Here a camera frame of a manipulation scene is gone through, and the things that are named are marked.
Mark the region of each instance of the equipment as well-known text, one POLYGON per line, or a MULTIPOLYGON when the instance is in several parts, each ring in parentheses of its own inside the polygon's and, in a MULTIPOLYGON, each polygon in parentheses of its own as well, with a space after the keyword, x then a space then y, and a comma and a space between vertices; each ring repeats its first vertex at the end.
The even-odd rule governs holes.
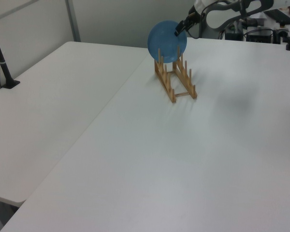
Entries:
POLYGON ((241 18, 288 5, 290 0, 196 0, 187 18, 177 25, 175 35, 185 30, 189 33, 190 28, 200 24, 201 38, 205 27, 222 31, 241 18))
POLYGON ((246 41, 270 44, 272 42, 272 34, 273 32, 270 28, 248 27, 246 41))
POLYGON ((281 25, 290 25, 290 17, 282 13, 280 10, 264 11, 264 13, 281 25))

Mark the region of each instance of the white wall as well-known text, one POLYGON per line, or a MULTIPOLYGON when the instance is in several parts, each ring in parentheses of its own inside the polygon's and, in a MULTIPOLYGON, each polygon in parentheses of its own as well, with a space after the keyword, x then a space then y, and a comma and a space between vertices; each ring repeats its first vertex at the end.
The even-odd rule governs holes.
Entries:
POLYGON ((195 0, 72 0, 82 42, 147 47, 154 25, 184 20, 195 0))
POLYGON ((0 19, 0 47, 13 78, 67 41, 73 35, 65 0, 39 0, 0 19))

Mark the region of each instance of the table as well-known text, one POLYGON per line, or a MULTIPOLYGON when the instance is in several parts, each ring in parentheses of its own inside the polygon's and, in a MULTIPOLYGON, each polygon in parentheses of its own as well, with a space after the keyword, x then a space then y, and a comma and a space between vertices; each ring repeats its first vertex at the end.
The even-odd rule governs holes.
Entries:
POLYGON ((2 232, 290 231, 290 52, 188 39, 184 58, 196 100, 172 104, 148 55, 2 232))
POLYGON ((147 53, 68 42, 0 90, 0 201, 34 192, 147 53))

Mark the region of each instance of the blue plate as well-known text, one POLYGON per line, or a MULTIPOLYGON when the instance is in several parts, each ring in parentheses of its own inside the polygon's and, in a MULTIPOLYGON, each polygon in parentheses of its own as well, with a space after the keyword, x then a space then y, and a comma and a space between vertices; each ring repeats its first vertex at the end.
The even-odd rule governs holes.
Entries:
POLYGON ((184 53, 187 45, 187 35, 185 32, 175 36, 175 28, 178 23, 174 21, 162 21, 156 24, 149 33, 147 48, 150 55, 158 61, 158 49, 164 63, 170 63, 177 60, 177 47, 180 48, 180 55, 184 53))

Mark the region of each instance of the wooden peg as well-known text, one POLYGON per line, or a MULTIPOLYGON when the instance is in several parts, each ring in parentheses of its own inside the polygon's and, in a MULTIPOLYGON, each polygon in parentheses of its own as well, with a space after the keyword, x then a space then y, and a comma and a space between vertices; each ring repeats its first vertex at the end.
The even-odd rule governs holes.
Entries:
POLYGON ((180 49, 179 49, 179 46, 177 46, 177 59, 179 59, 180 57, 180 49))
POLYGON ((160 48, 158 49, 158 60, 159 60, 159 64, 161 63, 161 51, 160 48))
POLYGON ((191 69, 189 69, 189 84, 192 85, 192 81, 191 81, 191 69))
POLYGON ((171 74, 168 74, 168 89, 171 89, 171 74))

